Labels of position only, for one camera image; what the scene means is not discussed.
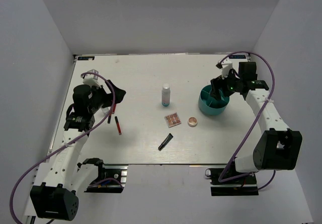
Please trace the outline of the dark red lip gloss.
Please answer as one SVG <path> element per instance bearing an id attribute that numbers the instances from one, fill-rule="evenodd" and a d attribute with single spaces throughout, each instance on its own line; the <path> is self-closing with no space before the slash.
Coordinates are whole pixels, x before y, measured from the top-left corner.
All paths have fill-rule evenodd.
<path id="1" fill-rule="evenodd" d="M 114 104 L 113 108 L 112 108 L 112 112 L 111 114 L 114 114 L 115 113 L 115 110 L 116 110 L 116 104 Z"/>

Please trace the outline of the red lip gloss tube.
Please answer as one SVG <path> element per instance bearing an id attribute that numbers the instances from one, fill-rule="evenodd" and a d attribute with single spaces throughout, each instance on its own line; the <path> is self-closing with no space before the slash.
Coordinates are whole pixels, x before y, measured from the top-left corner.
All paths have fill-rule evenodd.
<path id="1" fill-rule="evenodd" d="M 118 117 L 115 116 L 114 118 L 115 118 L 116 126 L 117 126 L 117 129 L 118 129 L 118 134 L 121 135 L 122 131 L 121 131 L 121 127 L 120 127 L 120 124 L 119 124 Z"/>

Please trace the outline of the white pink spray bottle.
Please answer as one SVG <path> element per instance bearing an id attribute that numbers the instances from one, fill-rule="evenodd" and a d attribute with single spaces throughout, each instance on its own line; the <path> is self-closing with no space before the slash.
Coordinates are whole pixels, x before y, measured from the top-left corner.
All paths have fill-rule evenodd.
<path id="1" fill-rule="evenodd" d="M 170 85 L 165 83 L 162 87 L 162 105 L 167 107 L 170 104 L 171 89 Z"/>

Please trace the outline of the black squeeze tube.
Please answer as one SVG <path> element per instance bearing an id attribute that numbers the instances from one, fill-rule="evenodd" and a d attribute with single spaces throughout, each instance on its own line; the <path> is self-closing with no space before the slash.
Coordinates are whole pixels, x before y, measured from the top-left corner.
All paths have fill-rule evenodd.
<path id="1" fill-rule="evenodd" d="M 165 140 L 158 147 L 158 150 L 161 151 L 172 140 L 172 138 L 173 138 L 173 135 L 169 133 L 168 136 L 165 138 Z"/>

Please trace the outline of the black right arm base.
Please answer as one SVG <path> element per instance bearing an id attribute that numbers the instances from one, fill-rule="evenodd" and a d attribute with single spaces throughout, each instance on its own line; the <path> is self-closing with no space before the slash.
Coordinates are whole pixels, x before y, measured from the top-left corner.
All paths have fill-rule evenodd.
<path id="1" fill-rule="evenodd" d="M 219 182 L 223 168 L 208 168 L 205 177 L 210 180 L 211 196 L 257 196 L 258 187 L 255 176 L 245 176 L 227 182 Z"/>

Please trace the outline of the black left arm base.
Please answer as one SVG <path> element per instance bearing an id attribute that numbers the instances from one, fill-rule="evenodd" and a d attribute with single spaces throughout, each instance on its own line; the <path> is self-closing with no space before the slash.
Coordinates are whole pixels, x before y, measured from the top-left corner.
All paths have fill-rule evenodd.
<path id="1" fill-rule="evenodd" d="M 122 193 L 126 184 L 127 165 L 109 165 L 99 158 L 90 158 L 78 162 L 77 171 L 89 165 L 97 167 L 97 174 L 85 193 Z"/>

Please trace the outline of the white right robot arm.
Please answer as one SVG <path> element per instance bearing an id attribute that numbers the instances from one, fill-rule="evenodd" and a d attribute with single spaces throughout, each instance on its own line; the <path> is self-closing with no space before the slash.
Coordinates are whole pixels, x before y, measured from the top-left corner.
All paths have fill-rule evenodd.
<path id="1" fill-rule="evenodd" d="M 245 176 L 260 170 L 293 170 L 298 159 L 302 135 L 283 121 L 271 101 L 272 89 L 257 78 L 255 62 L 240 62 L 238 71 L 232 63 L 219 63 L 221 75 L 211 80 L 210 96 L 222 100 L 239 93 L 251 107 L 261 138 L 246 157 L 234 154 L 219 176 L 219 181 L 239 183 Z"/>

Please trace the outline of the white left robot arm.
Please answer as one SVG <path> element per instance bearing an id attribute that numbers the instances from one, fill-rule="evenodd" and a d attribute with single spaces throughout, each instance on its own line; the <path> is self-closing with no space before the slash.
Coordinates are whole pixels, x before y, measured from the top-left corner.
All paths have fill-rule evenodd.
<path id="1" fill-rule="evenodd" d="M 54 154 L 47 176 L 30 191 L 39 218 L 72 221 L 78 211 L 77 194 L 84 192 L 93 181 L 102 183 L 106 179 L 106 170 L 100 166 L 77 167 L 81 150 L 95 128 L 94 114 L 100 109 L 111 111 L 126 94 L 110 80 L 105 83 L 110 93 L 94 79 L 84 80 L 73 89 L 73 103 L 66 113 L 62 145 Z"/>

